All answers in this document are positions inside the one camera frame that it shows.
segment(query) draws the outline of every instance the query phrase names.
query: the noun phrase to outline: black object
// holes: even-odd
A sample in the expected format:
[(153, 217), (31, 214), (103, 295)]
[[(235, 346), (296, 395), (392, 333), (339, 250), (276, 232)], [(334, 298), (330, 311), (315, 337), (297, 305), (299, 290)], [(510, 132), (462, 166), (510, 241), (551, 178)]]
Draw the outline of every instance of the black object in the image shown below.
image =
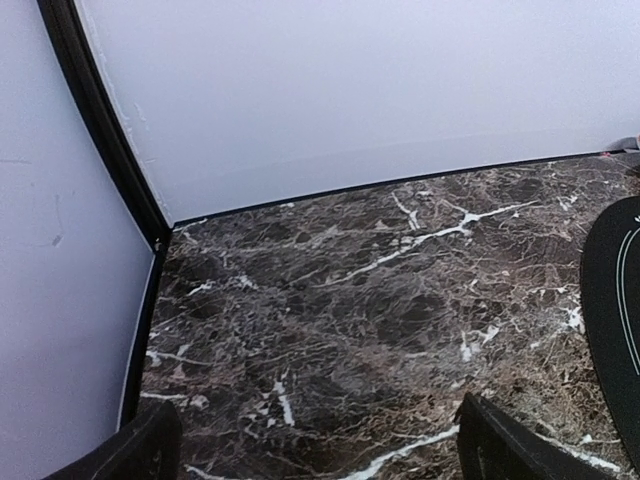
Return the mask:
[(182, 426), (171, 402), (154, 405), (93, 452), (44, 480), (175, 480)]
[(489, 400), (467, 393), (458, 411), (465, 480), (608, 480), (545, 442)]
[(154, 251), (171, 229), (147, 184), (111, 105), (73, 0), (38, 0), (71, 94), (113, 182)]
[(640, 197), (595, 221), (582, 253), (582, 314), (605, 400), (640, 468)]
[(153, 310), (156, 306), (162, 268), (166, 259), (166, 252), (158, 252), (153, 259), (153, 266), (147, 282), (147, 290), (144, 293), (140, 318), (136, 337), (133, 341), (131, 359), (127, 371), (127, 381), (124, 387), (122, 398), (122, 409), (120, 415), (120, 427), (134, 419), (138, 411), (140, 401), (140, 388), (142, 386), (142, 373), (144, 371), (144, 360), (147, 354), (147, 344), (149, 342), (149, 332), (151, 331), (151, 320), (153, 320)]

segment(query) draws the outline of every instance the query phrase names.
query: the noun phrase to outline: black mat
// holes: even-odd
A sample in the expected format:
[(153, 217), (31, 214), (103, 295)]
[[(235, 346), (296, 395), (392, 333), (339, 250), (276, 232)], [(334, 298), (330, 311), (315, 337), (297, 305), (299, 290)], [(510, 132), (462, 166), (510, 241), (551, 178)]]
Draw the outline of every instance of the black mat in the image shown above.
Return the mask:
[(582, 311), (607, 405), (640, 467), (640, 197), (594, 223), (582, 255)]

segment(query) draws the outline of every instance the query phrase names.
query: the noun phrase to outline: dark brown marble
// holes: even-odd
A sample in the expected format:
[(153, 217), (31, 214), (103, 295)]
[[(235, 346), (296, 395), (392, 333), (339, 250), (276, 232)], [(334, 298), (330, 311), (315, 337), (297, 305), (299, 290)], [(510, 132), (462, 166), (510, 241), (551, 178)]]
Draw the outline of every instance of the dark brown marble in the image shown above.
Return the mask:
[(638, 164), (494, 168), (177, 231), (143, 398), (179, 406), (184, 478), (457, 479), (467, 391), (637, 478), (589, 356), (578, 270), (597, 215), (640, 193)]

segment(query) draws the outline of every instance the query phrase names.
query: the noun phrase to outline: scuff mark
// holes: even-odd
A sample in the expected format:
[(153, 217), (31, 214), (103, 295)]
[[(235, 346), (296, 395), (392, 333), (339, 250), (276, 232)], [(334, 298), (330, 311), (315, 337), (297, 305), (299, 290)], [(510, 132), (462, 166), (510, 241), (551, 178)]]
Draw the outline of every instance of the scuff mark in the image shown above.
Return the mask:
[(19, 442), (20, 441), (20, 437), (18, 437), (17, 435), (13, 434), (12, 432), (9, 432), (8, 430), (5, 430), (3, 428), (0, 428), (0, 436), (7, 438), (11, 441), (14, 442)]
[[(97, 59), (96, 63), (98, 64), (98, 68), (100, 70), (100, 74), (102, 76), (102, 80), (105, 84), (105, 87), (107, 89), (107, 93), (109, 95), (109, 100), (111, 100), (111, 103), (114, 106), (114, 109), (116, 110), (116, 115), (118, 116), (118, 119), (120, 120), (120, 123), (122, 124), (122, 129), (125, 132), (125, 135), (127, 136), (127, 140), (129, 142), (129, 145), (131, 146), (131, 150), (133, 151), (134, 155), (136, 158), (138, 158), (140, 160), (140, 166), (142, 168), (142, 173), (144, 174), (145, 177), (147, 177), (147, 179), (153, 180), (153, 174), (151, 171), (149, 171), (149, 169), (145, 168), (146, 162), (142, 161), (142, 159), (140, 159), (140, 149), (138, 148), (138, 145), (135, 142), (134, 136), (133, 136), (133, 129), (130, 125), (130, 118), (128, 115), (125, 114), (124, 109), (122, 108), (122, 105), (120, 104), (120, 102), (118, 101), (118, 95), (117, 95), (117, 91), (116, 91), (116, 87), (113, 83), (113, 80), (111, 79), (111, 77), (109, 76), (109, 68), (108, 68), (108, 61), (107, 61), (107, 57), (104, 53), (104, 49), (102, 47), (102, 43), (100, 42), (100, 35), (98, 34), (98, 27), (96, 25), (96, 21), (94, 19), (94, 16), (91, 14), (91, 10), (89, 8), (89, 2), (87, 2), (86, 0), (82, 0), (81, 2), (81, 8), (78, 9), (79, 13), (82, 16), (82, 20), (83, 20), (83, 26), (85, 28), (87, 28), (88, 32), (89, 32), (89, 37), (91, 39), (91, 51), (93, 52), (94, 58)], [(162, 213), (164, 214), (164, 216), (167, 219), (167, 223), (169, 225), (173, 225), (173, 218), (171, 216), (171, 211), (169, 209), (169, 205), (167, 204), (167, 202), (165, 201), (164, 197), (162, 196), (162, 192), (160, 190), (158, 190), (157, 188), (155, 188), (153, 181), (150, 181), (150, 187), (153, 193), (153, 197), (155, 198), (155, 200), (158, 202), (158, 205), (161, 207), (162, 209)]]
[(56, 194), (54, 198), (55, 198), (56, 218), (58, 220), (58, 229), (60, 230), (60, 233), (58, 233), (55, 237), (53, 237), (53, 240), (51, 241), (51, 245), (53, 247), (57, 247), (58, 245), (60, 245), (60, 242), (62, 242), (65, 232), (64, 232), (64, 225), (62, 223), (62, 216), (60, 215), (60, 195)]
[(144, 112), (142, 111), (142, 107), (138, 105), (136, 102), (133, 102), (133, 106), (136, 108), (136, 112), (138, 112), (138, 118), (144, 125), (144, 129), (147, 132), (150, 132), (151, 130), (149, 129), (149, 124), (147, 123), (147, 117), (145, 117)]
[(11, 158), (0, 158), (0, 163), (4, 163), (7, 165), (32, 165), (32, 162), (27, 160), (14, 160)]

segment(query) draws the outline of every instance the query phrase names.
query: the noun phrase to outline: wall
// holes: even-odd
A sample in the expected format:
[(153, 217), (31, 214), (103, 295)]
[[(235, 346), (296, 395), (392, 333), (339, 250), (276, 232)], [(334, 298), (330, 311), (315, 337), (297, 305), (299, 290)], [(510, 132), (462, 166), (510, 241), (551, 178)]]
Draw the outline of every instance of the wall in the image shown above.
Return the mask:
[(174, 221), (640, 130), (633, 0), (76, 1)]
[(117, 429), (152, 255), (96, 152), (35, 1), (0, 16), (0, 477)]

